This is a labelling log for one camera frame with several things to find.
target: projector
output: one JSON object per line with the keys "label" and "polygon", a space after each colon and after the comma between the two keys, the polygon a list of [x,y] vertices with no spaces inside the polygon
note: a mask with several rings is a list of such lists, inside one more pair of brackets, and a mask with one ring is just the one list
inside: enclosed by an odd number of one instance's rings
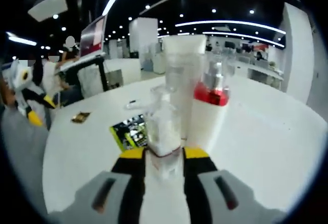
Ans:
{"label": "projector", "polygon": [[28,13],[38,22],[42,22],[67,10],[66,0],[37,0]]}

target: office desk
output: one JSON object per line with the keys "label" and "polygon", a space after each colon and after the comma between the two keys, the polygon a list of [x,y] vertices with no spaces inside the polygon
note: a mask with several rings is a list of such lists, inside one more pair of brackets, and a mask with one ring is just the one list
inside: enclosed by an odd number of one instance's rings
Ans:
{"label": "office desk", "polygon": [[261,72],[263,74],[266,74],[268,76],[272,76],[272,77],[274,77],[278,80],[283,80],[283,77],[280,76],[275,71],[270,70],[270,69],[261,68],[261,67],[256,66],[256,65],[246,64],[246,63],[242,63],[240,61],[235,61],[234,66],[235,66],[235,73],[238,76],[250,78],[251,71],[255,70],[255,71]]}
{"label": "office desk", "polygon": [[[165,78],[159,77],[133,83],[59,110],[44,155],[43,190],[48,213],[68,208],[79,189],[100,172],[111,170],[120,149],[109,127],[142,113],[126,110],[124,105],[131,100],[147,104],[151,100],[150,89],[164,82]],[[327,123],[285,93],[237,76],[231,81],[230,105],[217,144],[208,151],[212,161],[248,186],[254,194],[252,198],[263,207],[290,211],[308,189],[322,162]],[[91,112],[86,122],[71,123],[71,118],[81,111]],[[201,147],[207,147],[206,141],[200,143]],[[147,189],[153,190],[151,186],[155,187],[156,182],[147,185]],[[151,196],[161,199],[161,203],[167,198],[172,205],[180,203],[181,199],[175,195],[159,197],[164,191],[163,184],[156,186],[155,189],[161,190]],[[237,196],[242,202],[243,196]],[[158,218],[167,213],[158,201],[146,200],[145,205],[144,218],[154,216],[157,223],[190,223]],[[174,207],[178,213],[185,213],[185,205],[184,202]],[[255,216],[246,213],[245,218]]]}

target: white container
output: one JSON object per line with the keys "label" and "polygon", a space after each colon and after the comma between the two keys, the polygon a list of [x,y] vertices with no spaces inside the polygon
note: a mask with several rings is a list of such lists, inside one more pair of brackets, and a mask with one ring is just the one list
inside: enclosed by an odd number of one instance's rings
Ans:
{"label": "white container", "polygon": [[229,106],[222,63],[210,61],[194,91],[186,145],[210,152],[220,134]]}
{"label": "white container", "polygon": [[165,157],[181,147],[181,119],[178,110],[165,100],[167,93],[159,95],[144,117],[148,147],[157,157]]}
{"label": "white container", "polygon": [[182,35],[163,38],[167,63],[166,84],[174,89],[170,103],[181,115],[181,138],[186,140],[190,122],[193,90],[202,73],[206,47],[205,35]]}

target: monitor screen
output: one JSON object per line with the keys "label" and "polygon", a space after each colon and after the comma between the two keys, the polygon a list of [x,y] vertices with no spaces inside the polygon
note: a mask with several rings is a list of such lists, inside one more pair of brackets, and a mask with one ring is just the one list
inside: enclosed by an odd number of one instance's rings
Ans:
{"label": "monitor screen", "polygon": [[80,57],[102,49],[105,24],[106,16],[101,16],[83,29],[80,40]]}
{"label": "monitor screen", "polygon": [[242,50],[245,50],[245,52],[251,52],[252,51],[252,46],[249,44],[242,44]]}
{"label": "monitor screen", "polygon": [[231,48],[231,49],[235,49],[235,48],[236,48],[236,45],[235,45],[235,43],[232,43],[232,42],[226,41],[225,44],[224,44],[224,47],[226,47],[226,48]]}

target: computer monitor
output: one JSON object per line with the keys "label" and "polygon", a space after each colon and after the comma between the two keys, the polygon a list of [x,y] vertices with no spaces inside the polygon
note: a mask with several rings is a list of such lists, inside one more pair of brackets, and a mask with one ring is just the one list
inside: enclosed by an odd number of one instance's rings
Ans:
{"label": "computer monitor", "polygon": [[224,47],[226,47],[226,48],[231,48],[231,49],[235,49],[235,48],[236,48],[236,45],[235,45],[235,43],[233,43],[233,42],[226,41],[226,42],[224,43]]}
{"label": "computer monitor", "polygon": [[242,47],[241,48],[245,52],[251,52],[252,51],[252,47],[249,44],[242,44]]}
{"label": "computer monitor", "polygon": [[103,53],[107,15],[100,16],[83,29],[80,39],[80,58],[93,58]]}

